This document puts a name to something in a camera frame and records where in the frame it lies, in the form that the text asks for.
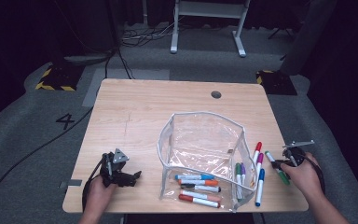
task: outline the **clear plastic bag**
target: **clear plastic bag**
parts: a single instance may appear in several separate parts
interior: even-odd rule
[[[255,195],[256,173],[252,169],[255,164],[247,147],[245,129],[231,119],[211,112],[173,114],[161,131],[158,156],[163,166],[160,199],[188,199],[183,196],[179,199],[184,193],[181,190],[186,190],[190,195],[195,192],[207,198],[218,197],[221,199],[218,206],[215,203],[210,206],[236,212]],[[242,181],[237,179],[237,163],[242,163],[246,171]],[[178,180],[177,175],[212,175],[221,190],[181,186],[184,181]]]

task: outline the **transparent pouch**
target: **transparent pouch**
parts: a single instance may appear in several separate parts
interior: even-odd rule
[[[255,195],[257,173],[245,129],[231,119],[211,112],[172,114],[159,136],[158,156],[161,200],[236,212]]]

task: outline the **wooden tabletop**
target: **wooden tabletop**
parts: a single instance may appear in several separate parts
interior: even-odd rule
[[[219,91],[215,99],[211,93]],[[257,142],[262,152],[283,159],[285,145],[262,86],[257,84],[105,79],[101,85],[89,126],[83,139],[72,179],[80,187],[69,186],[63,210],[82,212],[82,190],[103,153],[120,148],[129,158],[123,172],[142,171],[135,187],[117,188],[107,212],[112,213],[203,213],[227,212],[198,204],[158,198],[162,165],[158,158],[159,134],[173,113],[209,111],[232,119],[246,129],[246,140],[254,153]],[[238,212],[305,211],[308,204],[293,185],[285,186],[264,160],[266,170],[262,205],[255,198]]]

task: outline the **human hand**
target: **human hand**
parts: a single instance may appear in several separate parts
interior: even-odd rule
[[[319,166],[316,159],[309,152],[306,156]],[[292,167],[286,164],[281,164],[282,170],[290,175],[290,178],[306,198],[315,195],[323,195],[321,184],[316,172],[309,161],[304,160],[301,165]]]
[[[111,184],[106,188],[103,178],[100,175],[95,177],[89,186],[86,208],[79,223],[98,223],[116,187],[116,184]]]

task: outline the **white metal stand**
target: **white metal stand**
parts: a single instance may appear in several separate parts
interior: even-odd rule
[[[176,0],[174,25],[172,33],[171,53],[176,53],[178,50],[178,23],[179,15],[184,16],[203,16],[203,17],[220,17],[240,19],[237,31],[233,31],[235,44],[237,45],[238,53],[241,57],[246,56],[245,49],[240,39],[242,26],[248,12],[250,0],[246,0],[242,5],[236,4],[220,4],[220,3],[205,3],[205,2],[187,2]]]

